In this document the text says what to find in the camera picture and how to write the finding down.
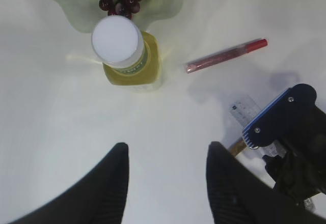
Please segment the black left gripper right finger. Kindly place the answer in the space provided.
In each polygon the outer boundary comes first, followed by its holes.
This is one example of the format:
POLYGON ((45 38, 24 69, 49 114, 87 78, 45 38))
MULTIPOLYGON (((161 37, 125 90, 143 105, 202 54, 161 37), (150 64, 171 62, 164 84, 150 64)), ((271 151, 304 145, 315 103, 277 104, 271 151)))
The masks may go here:
POLYGON ((325 223, 260 181, 219 142, 208 147, 206 185, 214 223, 325 223))

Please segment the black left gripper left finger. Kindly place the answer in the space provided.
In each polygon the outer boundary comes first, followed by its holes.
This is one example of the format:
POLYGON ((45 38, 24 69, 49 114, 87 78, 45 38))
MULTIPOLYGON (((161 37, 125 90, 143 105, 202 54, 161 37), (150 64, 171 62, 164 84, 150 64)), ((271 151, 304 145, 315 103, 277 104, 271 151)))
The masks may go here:
POLYGON ((117 143, 64 193, 14 223, 122 223, 129 185, 129 147, 117 143))

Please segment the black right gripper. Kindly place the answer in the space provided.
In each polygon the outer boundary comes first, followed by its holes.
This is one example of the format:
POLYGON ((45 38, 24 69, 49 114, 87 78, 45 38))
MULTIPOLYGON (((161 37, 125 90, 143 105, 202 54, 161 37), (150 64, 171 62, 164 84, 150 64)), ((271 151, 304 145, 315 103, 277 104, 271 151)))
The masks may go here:
POLYGON ((310 198, 325 194, 325 113, 313 107, 278 142, 283 156, 263 156, 265 170, 275 181, 273 190, 312 209, 310 198))

